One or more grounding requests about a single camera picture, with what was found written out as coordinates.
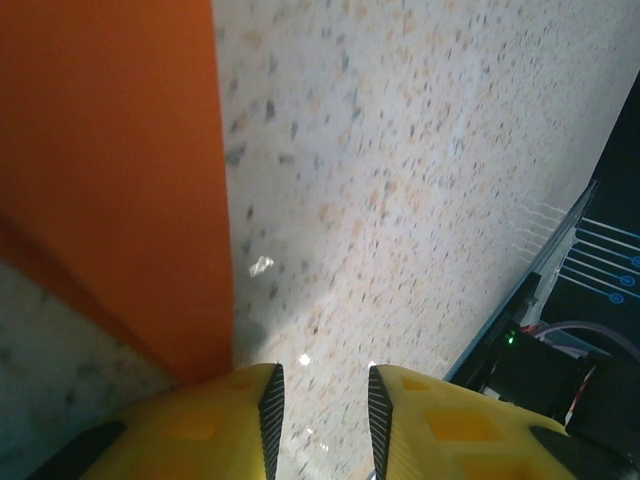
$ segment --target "orange wall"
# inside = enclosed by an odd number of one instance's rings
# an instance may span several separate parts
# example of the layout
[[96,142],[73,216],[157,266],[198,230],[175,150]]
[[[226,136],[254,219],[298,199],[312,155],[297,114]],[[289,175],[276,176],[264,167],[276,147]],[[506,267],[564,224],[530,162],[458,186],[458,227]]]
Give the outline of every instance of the orange wall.
[[231,369],[207,0],[0,4],[0,254],[183,381]]

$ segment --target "granite surface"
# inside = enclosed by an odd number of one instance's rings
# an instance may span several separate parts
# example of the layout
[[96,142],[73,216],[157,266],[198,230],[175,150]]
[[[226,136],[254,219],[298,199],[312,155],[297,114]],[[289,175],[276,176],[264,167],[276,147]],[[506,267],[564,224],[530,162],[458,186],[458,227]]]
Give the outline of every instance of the granite surface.
[[[365,478],[368,365],[444,375],[523,273],[638,72],[640,4],[214,7],[236,364],[284,364],[279,478]],[[171,384],[11,269],[0,282],[0,474]]]

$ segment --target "terrazzo floor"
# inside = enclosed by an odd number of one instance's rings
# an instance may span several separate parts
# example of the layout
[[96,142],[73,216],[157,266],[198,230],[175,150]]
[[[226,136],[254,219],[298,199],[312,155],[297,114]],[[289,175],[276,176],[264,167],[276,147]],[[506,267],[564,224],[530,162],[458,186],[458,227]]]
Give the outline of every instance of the terrazzo floor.
[[[366,478],[368,365],[443,376],[524,272],[638,72],[640,4],[214,8],[235,361],[284,364],[279,478]],[[2,478],[172,383],[6,266],[0,378]]]

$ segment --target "speckled floor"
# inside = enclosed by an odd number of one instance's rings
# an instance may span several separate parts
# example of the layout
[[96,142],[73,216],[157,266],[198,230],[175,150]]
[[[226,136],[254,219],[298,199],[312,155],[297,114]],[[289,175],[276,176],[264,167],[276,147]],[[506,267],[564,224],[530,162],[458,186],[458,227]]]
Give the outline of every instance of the speckled floor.
[[[284,364],[279,478],[365,478],[368,364],[442,376],[522,274],[585,187],[638,72],[640,5],[215,11],[236,362]],[[543,227],[524,238],[534,219]],[[260,256],[274,265],[251,277]],[[0,282],[0,474],[27,463],[24,442],[54,444],[45,430],[64,436],[169,385],[12,270]]]

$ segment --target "blue lines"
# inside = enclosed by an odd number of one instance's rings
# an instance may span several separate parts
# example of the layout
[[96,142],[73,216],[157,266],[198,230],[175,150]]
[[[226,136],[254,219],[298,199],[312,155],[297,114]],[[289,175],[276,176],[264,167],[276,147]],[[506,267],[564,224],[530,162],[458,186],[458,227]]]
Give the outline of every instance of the blue lines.
[[[640,235],[595,220],[583,218],[583,221],[596,228],[600,227],[626,235],[633,243],[636,243],[636,239],[640,239]],[[640,278],[640,255],[636,253],[640,252],[640,247],[582,228],[582,225],[576,228],[576,232],[589,235],[592,240],[577,238],[577,244],[562,264],[559,277],[603,295],[615,305],[623,304],[627,298],[640,299],[640,294],[630,290],[638,284],[636,277]],[[576,248],[580,245],[590,248],[591,253],[582,248]]]

